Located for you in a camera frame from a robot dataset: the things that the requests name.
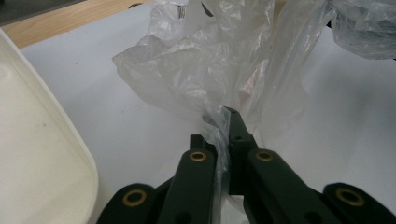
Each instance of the crumpled plastic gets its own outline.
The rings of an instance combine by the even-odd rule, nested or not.
[[[393,0],[330,0],[334,42],[366,59],[396,59]]]
[[[324,0],[289,1],[275,28],[274,6],[275,0],[158,0],[148,34],[113,59],[140,98],[194,123],[216,146],[213,223],[230,223],[220,216],[226,198],[243,210],[225,193],[230,115],[224,106],[241,113],[260,147],[279,137],[304,113],[300,70],[336,16]]]

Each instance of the white table surface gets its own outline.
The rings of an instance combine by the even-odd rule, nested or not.
[[[133,46],[146,33],[150,10],[151,5],[148,4],[135,7],[22,50],[74,122],[96,161],[100,188],[92,222],[118,189],[137,182],[156,187],[173,175],[181,154],[188,149],[190,134],[196,133],[188,122],[142,102],[119,78],[111,61],[114,55]],[[392,97],[396,96],[396,88],[391,85],[396,83],[396,63],[367,63],[335,46],[331,31],[327,30],[307,59],[305,87],[316,96],[332,94],[334,104],[349,104],[343,94],[349,95],[352,102],[358,102],[364,88],[343,86],[350,80],[343,81],[340,77],[329,79],[334,77],[334,73],[342,77],[340,71],[357,74],[354,75],[357,79],[363,73],[363,82],[376,83],[375,89],[370,90],[385,90],[375,93],[372,102],[377,104],[370,105],[378,106],[379,111],[370,110],[374,116],[370,116],[369,111],[367,119],[353,119],[353,113],[329,113],[326,107],[322,107],[323,110],[315,107],[316,110],[308,111],[311,117],[306,117],[297,126],[300,130],[285,135],[282,142],[272,145],[282,148],[280,154],[313,189],[321,191],[326,184],[344,181],[366,190],[396,213],[396,194],[393,192],[396,189],[396,119],[393,113],[396,112],[396,101],[381,101],[387,92]],[[321,91],[329,85],[336,86],[332,93]],[[318,98],[313,104],[320,105],[320,102]],[[383,117],[375,119],[378,114]],[[330,151],[332,144],[336,148],[347,147],[347,140],[342,136],[332,139],[332,135],[326,137],[316,133],[318,129],[329,128],[329,123],[332,123],[330,120],[320,124],[322,126],[316,125],[325,120],[321,116],[346,116],[343,119],[352,116],[351,122],[356,123],[357,129],[362,120],[365,124],[372,122],[375,136],[364,129],[368,126],[364,126],[361,130],[365,132],[363,136],[372,137],[360,141],[360,150]],[[342,121],[337,122],[336,125],[343,125]],[[336,125],[328,131],[336,131]],[[303,144],[310,141],[314,142],[311,144],[314,147],[320,143],[327,147],[313,149]],[[228,223],[241,223],[238,218],[228,219]]]

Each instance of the white tray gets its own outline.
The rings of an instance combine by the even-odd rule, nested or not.
[[[98,175],[35,69],[0,29],[0,223],[84,223]]]

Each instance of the plastic bag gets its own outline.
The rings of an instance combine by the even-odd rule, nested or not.
[[[185,6],[185,2],[157,2],[148,35],[114,57],[120,76],[137,95],[194,122],[206,141],[215,144],[217,196],[227,192],[223,183],[228,169],[229,115],[223,106],[239,110],[263,146],[262,115],[270,115],[268,105],[298,80],[299,67],[332,16],[325,1],[289,1],[280,15],[281,29],[273,32],[274,3],[219,0],[192,1]],[[304,99],[301,90],[287,93]],[[292,123],[295,117],[287,113],[282,122]],[[220,221],[221,198],[215,200],[214,223]],[[228,199],[242,207],[238,200]]]
[[[337,11],[333,38],[367,59],[396,59],[396,4],[393,0],[330,0]]]

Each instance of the wooden surface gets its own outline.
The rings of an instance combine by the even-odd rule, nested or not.
[[[127,10],[130,5],[147,1],[87,0],[31,19],[11,23],[3,26],[2,29],[18,48],[24,48],[84,24]]]

